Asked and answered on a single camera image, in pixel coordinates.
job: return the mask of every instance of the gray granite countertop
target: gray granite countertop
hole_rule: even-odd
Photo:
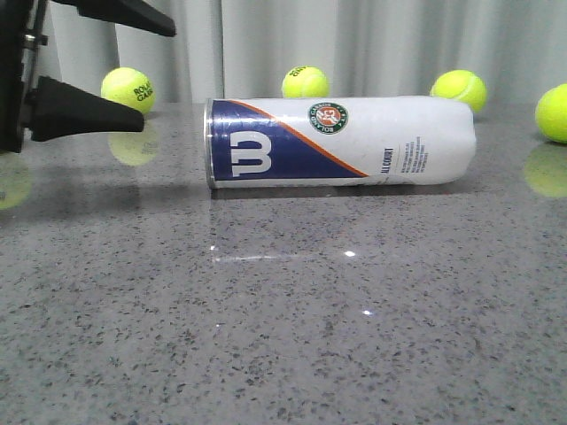
[[[0,155],[2,424],[567,423],[533,105],[478,116],[454,183],[214,193],[201,112]]]

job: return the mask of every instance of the orange stripe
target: orange stripe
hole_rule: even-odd
[[[280,126],[282,126],[283,128],[285,128],[287,131],[289,131],[290,133],[292,133],[293,135],[295,135],[299,140],[301,140],[303,143],[309,145],[311,148],[315,149],[316,151],[318,151],[319,153],[321,153],[324,157],[330,159],[331,161],[333,161],[335,164],[338,164],[340,166],[342,166],[343,168],[346,168],[348,171],[350,171],[351,173],[355,173],[357,174],[359,177],[368,177],[368,174],[363,173],[360,170],[357,170],[356,168],[354,168],[353,166],[351,166],[350,164],[347,164],[345,161],[343,161],[342,159],[337,158],[336,156],[334,156],[332,153],[330,153],[329,151],[326,151],[325,149],[323,149],[321,146],[319,146],[317,143],[315,143],[313,140],[309,139],[306,135],[302,135],[298,130],[296,130],[295,128],[291,127],[290,125],[286,124],[285,122],[279,120],[277,117],[270,115],[269,113],[267,113],[266,111],[262,111],[261,109],[252,106],[250,104],[247,104],[246,102],[240,102],[238,100],[229,100],[229,102],[232,102],[233,104],[239,104],[241,106],[244,106],[248,109],[253,110],[254,112],[259,113],[260,115],[264,115],[265,117],[273,120],[273,121],[277,121],[279,123]]]

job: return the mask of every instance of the yellow tennis ball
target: yellow tennis ball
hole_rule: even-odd
[[[567,84],[546,92],[535,108],[535,122],[550,140],[567,143]]]
[[[103,79],[100,96],[124,104],[144,115],[155,101],[153,86],[148,77],[133,68],[116,68]]]
[[[524,178],[537,193],[546,197],[567,197],[567,146],[543,143],[524,165]]]
[[[0,210],[24,202],[32,189],[32,175],[22,158],[13,152],[0,151]]]
[[[432,96],[464,102],[474,112],[479,112],[486,102],[485,82],[471,71],[456,69],[442,74],[431,88]]]
[[[314,66],[296,66],[282,81],[283,97],[326,97],[329,81],[322,70]]]
[[[159,137],[150,121],[142,133],[110,133],[108,146],[113,156],[126,166],[142,166],[158,155]]]

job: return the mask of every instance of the white curtain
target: white curtain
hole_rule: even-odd
[[[149,0],[173,39],[79,17],[52,3],[40,72],[92,93],[116,66],[153,80],[162,102],[279,97],[286,71],[319,66],[331,95],[427,94],[455,68],[491,102],[536,102],[567,82],[564,0]]]

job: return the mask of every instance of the blue label section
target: blue label section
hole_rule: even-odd
[[[215,100],[211,118],[211,153],[217,181],[360,177],[276,120],[241,104]],[[301,119],[307,120],[307,112]]]

